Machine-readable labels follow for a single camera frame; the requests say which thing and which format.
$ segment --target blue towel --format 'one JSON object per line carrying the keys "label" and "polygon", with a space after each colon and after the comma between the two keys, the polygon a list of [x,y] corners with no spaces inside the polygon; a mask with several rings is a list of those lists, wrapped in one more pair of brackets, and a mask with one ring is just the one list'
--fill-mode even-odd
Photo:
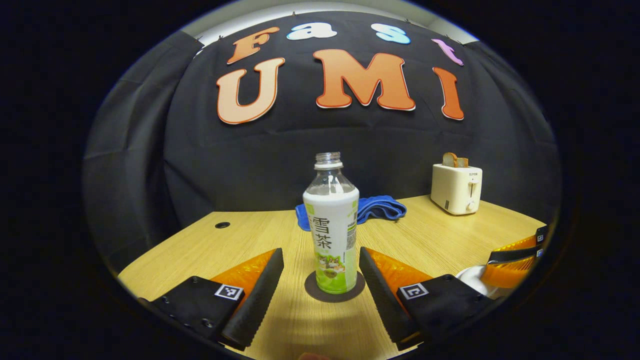
{"label": "blue towel", "polygon": [[[358,224],[362,224],[369,217],[397,220],[406,214],[406,206],[395,201],[389,195],[372,196],[358,201]],[[304,231],[311,231],[307,209],[304,204],[296,206],[298,225]]]}

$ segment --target coaster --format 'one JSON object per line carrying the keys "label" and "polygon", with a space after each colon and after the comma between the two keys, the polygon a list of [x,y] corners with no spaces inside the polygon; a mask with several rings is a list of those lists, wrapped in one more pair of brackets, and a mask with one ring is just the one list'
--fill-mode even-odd
{"label": "coaster", "polygon": [[324,301],[324,302],[343,302],[347,300],[351,300],[358,296],[364,290],[364,276],[360,272],[356,276],[356,286],[353,289],[345,292],[344,294],[329,294],[318,288],[316,283],[316,272],[312,272],[307,276],[307,280],[305,280],[305,290],[312,298]]}

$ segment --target table surface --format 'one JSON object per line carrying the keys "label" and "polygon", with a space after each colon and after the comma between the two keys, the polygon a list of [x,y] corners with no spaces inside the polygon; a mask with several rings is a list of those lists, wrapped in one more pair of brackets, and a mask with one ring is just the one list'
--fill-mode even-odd
{"label": "table surface", "polygon": [[[433,277],[486,263],[493,249],[544,225],[485,201],[477,213],[462,216],[446,213],[429,195],[398,201],[407,214],[397,221],[369,219],[358,225],[356,246]],[[217,229],[219,222],[230,226]],[[278,360],[297,359],[303,352],[333,360],[388,359],[403,353],[389,339],[367,287],[342,303],[320,302],[306,293],[304,281],[314,269],[313,246],[311,233],[298,227],[294,210],[213,212],[146,252],[118,278],[134,296],[154,300],[189,276],[210,279],[281,247],[285,266],[280,282],[252,345],[240,353]]]}

